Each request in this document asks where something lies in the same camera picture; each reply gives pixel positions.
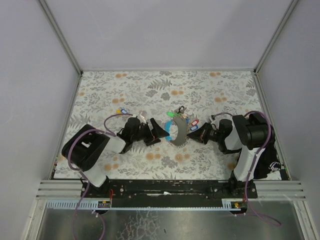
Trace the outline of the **metal key organizer disc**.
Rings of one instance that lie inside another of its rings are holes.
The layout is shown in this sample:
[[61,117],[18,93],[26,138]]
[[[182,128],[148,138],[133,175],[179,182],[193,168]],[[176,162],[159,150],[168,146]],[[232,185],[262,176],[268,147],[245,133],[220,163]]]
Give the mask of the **metal key organizer disc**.
[[[175,123],[177,127],[176,138],[172,138],[170,133],[171,125]],[[183,117],[176,116],[172,120],[169,120],[164,125],[164,130],[169,133],[169,136],[165,137],[165,140],[176,147],[182,147],[187,142],[188,124]]]

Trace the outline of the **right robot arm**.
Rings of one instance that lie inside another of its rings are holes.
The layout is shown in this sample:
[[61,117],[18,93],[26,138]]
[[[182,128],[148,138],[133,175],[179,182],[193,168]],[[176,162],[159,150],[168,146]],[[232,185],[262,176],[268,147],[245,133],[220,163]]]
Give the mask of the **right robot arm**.
[[206,122],[187,137],[204,145],[213,141],[225,155],[239,153],[229,178],[232,185],[265,179],[281,168],[275,148],[275,130],[260,111],[223,118],[218,126]]

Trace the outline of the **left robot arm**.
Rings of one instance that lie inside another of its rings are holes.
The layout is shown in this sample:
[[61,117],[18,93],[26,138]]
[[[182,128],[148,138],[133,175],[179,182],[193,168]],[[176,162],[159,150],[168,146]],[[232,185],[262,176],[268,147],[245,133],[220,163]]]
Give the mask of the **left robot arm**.
[[117,133],[107,133],[90,124],[85,124],[62,148],[61,154],[68,165],[94,187],[101,188],[108,178],[98,165],[98,159],[104,150],[117,154],[128,152],[133,143],[142,141],[152,146],[170,134],[158,125],[154,118],[148,123],[141,122],[137,116],[128,118],[124,127]]

